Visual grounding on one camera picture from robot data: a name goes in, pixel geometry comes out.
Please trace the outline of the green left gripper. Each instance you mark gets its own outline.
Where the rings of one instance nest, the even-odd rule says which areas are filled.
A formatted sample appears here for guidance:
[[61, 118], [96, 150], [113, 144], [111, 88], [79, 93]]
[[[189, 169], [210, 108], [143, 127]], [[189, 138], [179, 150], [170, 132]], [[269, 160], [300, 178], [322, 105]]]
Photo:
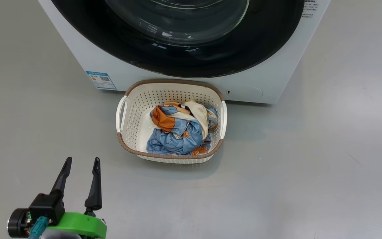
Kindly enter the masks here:
[[[72, 166], [72, 157], [68, 157], [51, 189], [50, 194], [64, 195], [65, 185]], [[88, 198], [85, 201], [84, 214], [66, 212], [58, 225], [48, 226], [49, 230], [59, 230], [80, 236], [105, 239], [107, 233], [106, 223], [95, 217], [95, 211], [102, 209], [101, 162], [98, 157], [94, 160], [92, 169], [93, 180]]]

